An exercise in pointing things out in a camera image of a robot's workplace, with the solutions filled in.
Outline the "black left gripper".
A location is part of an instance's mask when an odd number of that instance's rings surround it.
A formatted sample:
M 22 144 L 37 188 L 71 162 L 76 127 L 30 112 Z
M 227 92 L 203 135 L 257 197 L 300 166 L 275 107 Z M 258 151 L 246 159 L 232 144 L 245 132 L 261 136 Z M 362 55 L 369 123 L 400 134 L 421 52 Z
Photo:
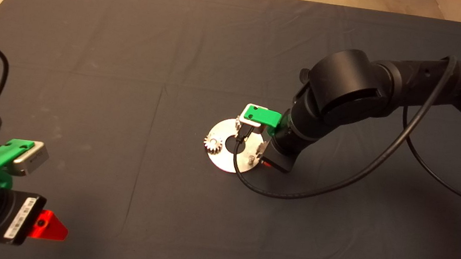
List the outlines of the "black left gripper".
M 64 241 L 69 231 L 53 211 L 43 210 L 46 203 L 40 194 L 10 190 L 0 216 L 0 243 L 21 245 L 28 237 Z

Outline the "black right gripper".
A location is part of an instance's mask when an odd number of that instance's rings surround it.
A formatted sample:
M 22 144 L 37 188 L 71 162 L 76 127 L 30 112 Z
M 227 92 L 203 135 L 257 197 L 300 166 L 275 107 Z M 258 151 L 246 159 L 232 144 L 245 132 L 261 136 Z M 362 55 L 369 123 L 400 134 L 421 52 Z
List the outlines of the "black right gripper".
M 297 158 L 298 153 L 284 151 L 274 140 L 270 140 L 265 144 L 261 155 L 263 166 L 273 167 L 285 174 L 292 171 Z

